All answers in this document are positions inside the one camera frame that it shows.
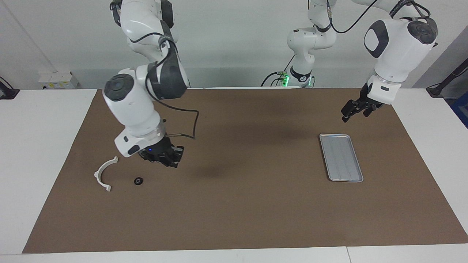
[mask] electrical outlet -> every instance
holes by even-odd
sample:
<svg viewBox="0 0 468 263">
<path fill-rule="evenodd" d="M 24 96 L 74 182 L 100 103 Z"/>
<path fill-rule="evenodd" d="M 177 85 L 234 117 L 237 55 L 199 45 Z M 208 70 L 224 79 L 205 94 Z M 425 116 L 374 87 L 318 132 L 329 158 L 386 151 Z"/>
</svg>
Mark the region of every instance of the electrical outlet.
<svg viewBox="0 0 468 263">
<path fill-rule="evenodd" d="M 289 75 L 288 75 L 288 73 L 286 71 L 281 71 L 281 72 L 279 72 L 279 75 L 280 75 L 279 80 L 281 81 L 281 85 L 283 87 L 287 87 L 288 84 L 289 84 Z"/>
<path fill-rule="evenodd" d="M 71 72 L 54 72 L 41 74 L 39 84 L 42 89 L 74 89 L 79 82 Z"/>
</svg>

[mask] black rubber ring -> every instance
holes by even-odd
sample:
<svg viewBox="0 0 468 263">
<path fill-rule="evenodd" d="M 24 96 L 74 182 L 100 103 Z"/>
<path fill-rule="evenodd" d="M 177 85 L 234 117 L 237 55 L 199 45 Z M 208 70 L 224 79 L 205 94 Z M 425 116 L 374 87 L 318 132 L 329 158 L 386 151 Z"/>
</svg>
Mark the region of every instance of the black rubber ring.
<svg viewBox="0 0 468 263">
<path fill-rule="evenodd" d="M 133 182 L 135 183 L 135 185 L 141 185 L 143 183 L 143 178 L 137 177 Z"/>
</svg>

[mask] green led light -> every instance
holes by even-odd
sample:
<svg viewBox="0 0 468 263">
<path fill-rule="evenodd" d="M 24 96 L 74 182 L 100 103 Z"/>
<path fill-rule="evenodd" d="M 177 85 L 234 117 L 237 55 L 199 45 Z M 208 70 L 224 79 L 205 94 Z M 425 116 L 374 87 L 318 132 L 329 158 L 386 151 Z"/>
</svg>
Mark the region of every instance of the green led light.
<svg viewBox="0 0 468 263">
<path fill-rule="evenodd" d="M 288 84 L 289 84 L 289 76 L 288 76 L 288 75 L 286 75 L 286 80 L 285 80 L 285 81 L 283 81 L 283 87 L 287 87 L 287 86 L 288 86 Z"/>
</svg>

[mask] black cable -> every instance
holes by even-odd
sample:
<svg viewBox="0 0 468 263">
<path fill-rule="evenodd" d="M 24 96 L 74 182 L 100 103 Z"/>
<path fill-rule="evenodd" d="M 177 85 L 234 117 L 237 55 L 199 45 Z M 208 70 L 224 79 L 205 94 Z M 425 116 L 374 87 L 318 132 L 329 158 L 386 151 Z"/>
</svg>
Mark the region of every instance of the black cable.
<svg viewBox="0 0 468 263">
<path fill-rule="evenodd" d="M 146 34 L 146 35 L 140 37 L 140 38 L 137 39 L 137 40 L 131 40 L 131 39 L 130 39 L 130 42 L 132 42 L 132 43 L 137 43 L 137 42 L 140 42 L 141 40 L 143 40 L 144 38 L 147 38 L 147 37 L 152 36 L 152 35 L 162 36 L 161 33 L 153 32 L 153 33 L 148 33 L 148 34 Z"/>
<path fill-rule="evenodd" d="M 8 86 L 10 86 L 11 89 L 13 89 L 13 86 L 4 78 L 0 77 L 1 80 L 3 80 Z"/>
<path fill-rule="evenodd" d="M 112 2 L 109 4 L 109 10 L 112 11 L 112 10 L 114 10 L 117 6 L 120 8 L 120 5 L 119 5 L 117 2 L 112 1 Z"/>
<path fill-rule="evenodd" d="M 164 41 L 168 41 L 168 42 L 171 42 L 173 45 L 174 45 L 174 49 L 175 51 L 177 51 L 177 53 L 179 53 L 179 50 L 177 49 L 177 46 L 176 46 L 176 43 L 174 42 L 174 40 L 172 39 L 166 39 Z"/>
<path fill-rule="evenodd" d="M 295 56 L 295 55 L 293 55 L 293 56 L 292 56 L 292 58 L 289 60 L 288 64 L 286 65 L 286 67 L 285 67 L 285 69 L 284 69 L 283 71 L 286 71 L 286 69 L 288 69 L 288 67 L 289 67 L 289 64 L 291 64 L 291 61 L 294 59 L 294 56 Z"/>
<path fill-rule="evenodd" d="M 170 40 L 170 39 L 166 39 L 166 41 L 169 41 L 169 42 L 173 43 L 173 44 L 174 44 L 174 50 L 175 50 L 176 52 L 178 52 L 178 51 L 177 51 L 176 44 L 175 44 L 174 41 L 172 41 L 172 40 Z M 161 64 L 164 63 L 164 61 L 166 61 L 166 59 L 169 57 L 169 53 L 170 53 L 170 52 L 171 52 L 171 50 L 169 49 L 167 55 L 166 55 L 161 61 L 159 61 L 158 63 L 156 63 L 155 67 L 161 66 Z"/>
<path fill-rule="evenodd" d="M 430 12 L 427 8 L 421 6 L 420 4 L 416 3 L 415 1 L 413 1 L 412 4 L 413 4 L 414 8 L 416 9 L 416 11 L 417 11 L 417 12 L 419 13 L 419 15 L 420 15 L 420 17 L 418 17 L 418 19 L 426 19 L 426 18 L 429 18 L 429 17 L 431 16 L 431 12 Z M 427 13 L 427 15 L 424 15 L 424 14 L 421 12 L 421 10 L 419 10 L 419 8 L 421 8 L 422 10 L 424 10 L 424 11 Z"/>
<path fill-rule="evenodd" d="M 193 123 L 193 131 L 192 131 L 192 135 L 187 135 L 187 134 L 183 134 L 183 133 L 176 133 L 176 134 L 169 134 L 169 135 L 166 135 L 167 137 L 188 137 L 190 139 L 195 139 L 195 131 L 197 130 L 197 121 L 198 121 L 198 116 L 200 115 L 200 111 L 198 110 L 188 110 L 188 109 L 182 109 L 182 108 L 178 108 L 178 107 L 174 107 L 174 106 L 171 106 L 171 105 L 168 105 L 168 104 L 165 104 L 164 102 L 160 101 L 158 98 L 156 98 L 155 96 L 153 96 L 153 94 L 151 94 L 151 92 L 149 91 L 149 88 L 148 88 L 148 79 L 149 79 L 149 76 L 147 75 L 146 76 L 146 79 L 145 79 L 145 87 L 146 87 L 146 91 L 148 92 L 148 94 L 155 100 L 157 101 L 159 104 L 163 105 L 163 106 L 166 106 L 168 107 L 169 109 L 172 109 L 172 110 L 178 110 L 178 111 L 185 111 L 185 112 L 196 112 L 197 113 L 197 116 L 195 117 L 195 121 Z"/>
<path fill-rule="evenodd" d="M 312 83 L 312 88 L 315 86 L 315 76 L 312 76 L 311 78 L 314 78 L 314 82 Z"/>
<path fill-rule="evenodd" d="M 403 6 L 411 4 L 411 2 L 414 2 L 414 0 L 399 0 L 398 3 L 392 8 L 392 10 L 390 10 L 388 14 L 391 18 L 393 18 L 396 15 L 396 13 L 398 13 L 398 11 L 400 11 L 400 9 L 403 8 Z"/>
<path fill-rule="evenodd" d="M 361 18 L 367 13 L 367 11 L 369 11 L 369 9 L 377 2 L 378 0 L 374 0 L 374 2 L 372 2 L 367 8 L 366 10 L 359 16 L 359 18 L 345 31 L 339 31 L 335 28 L 335 26 L 333 25 L 333 18 L 332 17 L 329 17 L 330 19 L 330 25 L 331 27 L 333 28 L 333 30 L 338 33 L 338 34 L 344 34 L 346 32 L 348 32 L 349 30 L 351 30 L 358 22 L 359 20 L 361 20 Z M 330 2 L 329 0 L 327 0 L 327 6 L 330 7 Z"/>
<path fill-rule="evenodd" d="M 275 82 L 275 81 L 280 81 L 280 80 L 281 80 L 281 78 L 274 79 L 274 80 L 271 82 L 270 87 L 273 87 L 273 82 Z"/>
<path fill-rule="evenodd" d="M 278 72 L 273 72 L 273 73 L 271 73 L 270 75 L 268 75 L 268 76 L 263 80 L 261 87 L 263 87 L 263 85 L 265 84 L 265 82 L 267 81 L 267 79 L 269 79 L 271 76 L 273 76 L 273 75 L 275 75 L 275 74 L 278 74 Z"/>
</svg>

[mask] white plastic bracket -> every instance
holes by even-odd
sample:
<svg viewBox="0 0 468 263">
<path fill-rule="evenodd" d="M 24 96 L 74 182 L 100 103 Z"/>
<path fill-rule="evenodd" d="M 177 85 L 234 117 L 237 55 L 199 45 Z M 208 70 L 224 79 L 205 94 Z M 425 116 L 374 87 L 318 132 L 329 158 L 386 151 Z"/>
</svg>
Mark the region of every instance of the white plastic bracket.
<svg viewBox="0 0 468 263">
<path fill-rule="evenodd" d="M 96 177 L 97 182 L 98 182 L 100 185 L 102 185 L 103 187 L 105 187 L 106 190 L 107 190 L 108 192 L 110 192 L 111 186 L 108 185 L 108 184 L 104 184 L 104 183 L 101 181 L 101 174 L 102 174 L 102 172 L 104 171 L 104 169 L 106 169 L 109 165 L 114 164 L 114 163 L 117 163 L 117 162 L 118 162 L 118 158 L 117 158 L 117 156 L 116 156 L 116 157 L 114 157 L 114 159 L 109 160 L 109 161 L 103 163 L 103 164 L 101 165 L 101 167 L 99 167 L 99 169 L 98 169 L 97 171 L 94 172 L 94 177 Z"/>
</svg>

